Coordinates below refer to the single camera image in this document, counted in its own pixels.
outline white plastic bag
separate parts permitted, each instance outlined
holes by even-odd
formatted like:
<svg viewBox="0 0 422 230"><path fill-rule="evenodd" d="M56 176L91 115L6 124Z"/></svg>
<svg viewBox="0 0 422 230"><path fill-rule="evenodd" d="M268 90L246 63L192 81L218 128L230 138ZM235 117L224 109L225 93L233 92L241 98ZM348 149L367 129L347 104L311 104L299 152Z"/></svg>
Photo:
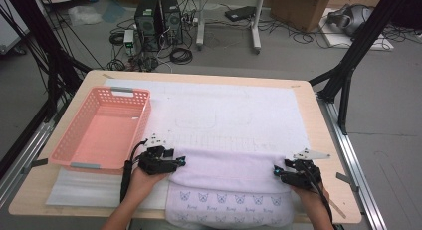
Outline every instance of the white plastic bag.
<svg viewBox="0 0 422 230"><path fill-rule="evenodd" d="M102 16L94 7L77 6L68 10L72 26L83 24L96 24L102 21Z"/></svg>

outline pink plastic basket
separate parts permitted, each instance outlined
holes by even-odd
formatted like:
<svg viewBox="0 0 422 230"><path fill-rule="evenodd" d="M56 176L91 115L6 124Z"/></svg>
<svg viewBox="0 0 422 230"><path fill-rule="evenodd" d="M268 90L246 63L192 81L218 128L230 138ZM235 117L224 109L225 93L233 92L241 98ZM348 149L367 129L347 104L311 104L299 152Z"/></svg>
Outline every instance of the pink plastic basket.
<svg viewBox="0 0 422 230"><path fill-rule="evenodd" d="M148 90L94 87L49 162L72 171L121 174L142 139L150 112Z"/></svg>

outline towel with animal print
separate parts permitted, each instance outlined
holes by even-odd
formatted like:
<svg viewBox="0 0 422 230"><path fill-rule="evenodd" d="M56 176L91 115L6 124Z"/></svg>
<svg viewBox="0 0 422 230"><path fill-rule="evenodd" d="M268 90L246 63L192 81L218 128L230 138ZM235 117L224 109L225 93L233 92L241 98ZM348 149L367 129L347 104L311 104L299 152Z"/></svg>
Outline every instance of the towel with animal print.
<svg viewBox="0 0 422 230"><path fill-rule="evenodd" d="M177 148L186 165L170 177L165 215L185 229L282 227L293 222L290 187L273 174L277 152Z"/></svg>

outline desktop computer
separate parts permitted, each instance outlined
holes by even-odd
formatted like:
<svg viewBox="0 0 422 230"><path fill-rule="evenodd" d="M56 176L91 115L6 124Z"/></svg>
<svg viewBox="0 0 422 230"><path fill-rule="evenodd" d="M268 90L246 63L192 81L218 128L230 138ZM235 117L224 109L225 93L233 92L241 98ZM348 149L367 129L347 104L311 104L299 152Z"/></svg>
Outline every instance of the desktop computer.
<svg viewBox="0 0 422 230"><path fill-rule="evenodd" d="M142 51L159 51L159 37L164 31L159 0L139 0L134 21Z"/></svg>
<svg viewBox="0 0 422 230"><path fill-rule="evenodd" d="M181 13L177 0L161 0L165 37L168 45L183 43Z"/></svg>

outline wooden table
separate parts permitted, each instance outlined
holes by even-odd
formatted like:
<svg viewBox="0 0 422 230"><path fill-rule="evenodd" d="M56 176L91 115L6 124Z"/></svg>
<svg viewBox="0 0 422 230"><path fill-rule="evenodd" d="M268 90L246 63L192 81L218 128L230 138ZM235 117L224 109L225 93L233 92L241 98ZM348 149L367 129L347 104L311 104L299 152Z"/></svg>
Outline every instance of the wooden table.
<svg viewBox="0 0 422 230"><path fill-rule="evenodd" d="M315 93L311 85L306 81L272 80L254 78L234 78L217 76L194 76L156 73L127 73L113 71L91 71L84 79L78 92L68 106L62 119L58 123L46 146L41 152L39 159L48 158L55 145L65 132L72 117L75 115L81 102L92 86L102 85L107 79L127 79L161 81L174 83L203 83L223 85L243 85L256 87L272 87L292 89L298 101L299 110L304 121L305 129L309 138L311 149L323 150L329 153L331 158L316 160L315 164L320 168L324 186L330 193L331 209L334 223L358 223L361 220L360 211L350 186L338 180L335 175L339 172L344 174L341 162L335 149L333 140L320 111ZM46 200L55 184L60 166L47 164L34 167L28 174L11 205L9 212L14 215L35 216L98 216L108 217L112 208L87 208L87 207L61 207L48 206ZM162 210L138 210L134 218L163 219ZM295 222L307 222L305 214L298 213Z"/></svg>

